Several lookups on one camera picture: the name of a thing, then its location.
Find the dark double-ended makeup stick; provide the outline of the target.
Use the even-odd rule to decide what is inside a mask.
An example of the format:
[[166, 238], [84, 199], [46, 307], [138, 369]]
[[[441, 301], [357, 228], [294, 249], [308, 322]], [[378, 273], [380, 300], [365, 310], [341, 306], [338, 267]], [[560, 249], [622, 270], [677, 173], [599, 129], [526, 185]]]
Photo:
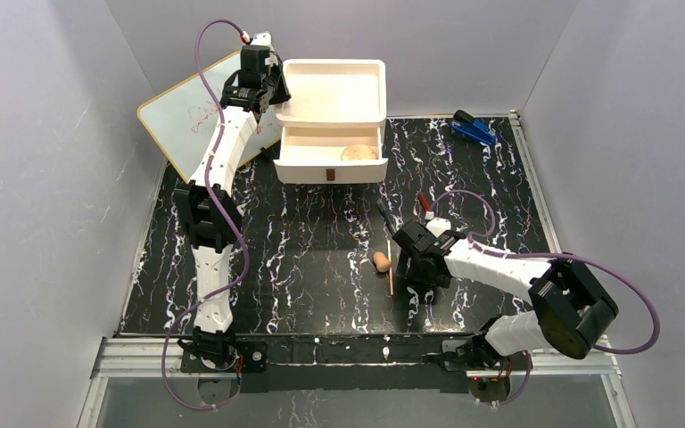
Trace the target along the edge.
[[378, 212], [382, 216], [382, 218], [384, 220], [384, 224], [385, 224], [387, 230], [389, 231], [390, 235], [395, 235], [395, 233], [398, 230], [397, 224], [396, 224], [387, 204], [382, 199], [378, 199], [376, 201], [376, 207], [378, 209]]

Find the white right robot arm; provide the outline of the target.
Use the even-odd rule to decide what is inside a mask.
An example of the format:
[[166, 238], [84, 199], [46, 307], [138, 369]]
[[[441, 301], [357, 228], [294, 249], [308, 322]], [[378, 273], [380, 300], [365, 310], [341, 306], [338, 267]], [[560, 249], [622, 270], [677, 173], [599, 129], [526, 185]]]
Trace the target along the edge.
[[400, 247], [396, 271], [407, 287], [432, 290], [470, 279], [530, 305], [521, 314], [490, 319], [449, 354], [475, 366], [540, 349], [583, 359], [619, 313], [589, 268], [567, 254], [528, 258], [471, 241], [458, 231], [436, 234], [415, 220], [398, 229], [393, 240]]

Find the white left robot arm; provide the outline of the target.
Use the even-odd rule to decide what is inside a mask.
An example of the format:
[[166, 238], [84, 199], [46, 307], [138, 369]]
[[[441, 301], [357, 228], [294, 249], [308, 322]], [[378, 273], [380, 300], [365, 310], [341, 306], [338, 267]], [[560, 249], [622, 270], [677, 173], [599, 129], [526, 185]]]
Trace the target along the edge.
[[221, 94], [209, 88], [216, 104], [215, 134], [192, 176], [175, 189], [180, 221], [191, 245], [198, 297], [191, 312], [194, 328], [179, 345], [198, 358], [225, 365], [237, 358], [230, 290], [250, 266], [242, 234], [242, 215], [232, 185], [243, 151], [266, 110], [289, 100], [282, 61], [266, 45], [246, 45], [238, 70]]

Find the white organizer drawer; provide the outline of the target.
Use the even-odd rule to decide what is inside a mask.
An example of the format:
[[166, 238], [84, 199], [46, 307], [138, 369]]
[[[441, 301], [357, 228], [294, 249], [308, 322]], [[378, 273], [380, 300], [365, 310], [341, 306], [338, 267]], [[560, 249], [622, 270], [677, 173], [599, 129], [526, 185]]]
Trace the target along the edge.
[[[282, 131], [275, 160], [278, 180], [288, 185], [369, 184], [384, 181], [388, 159], [382, 155], [381, 128], [290, 128]], [[342, 161], [352, 144], [376, 149], [377, 160]]]

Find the white plastic drawer organizer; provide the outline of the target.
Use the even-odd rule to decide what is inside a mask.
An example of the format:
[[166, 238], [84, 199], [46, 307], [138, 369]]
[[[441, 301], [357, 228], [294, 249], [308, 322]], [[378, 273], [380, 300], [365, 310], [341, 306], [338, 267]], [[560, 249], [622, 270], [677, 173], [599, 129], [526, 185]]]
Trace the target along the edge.
[[275, 107], [285, 127], [378, 128], [387, 116], [380, 60], [291, 59], [283, 73], [291, 98]]

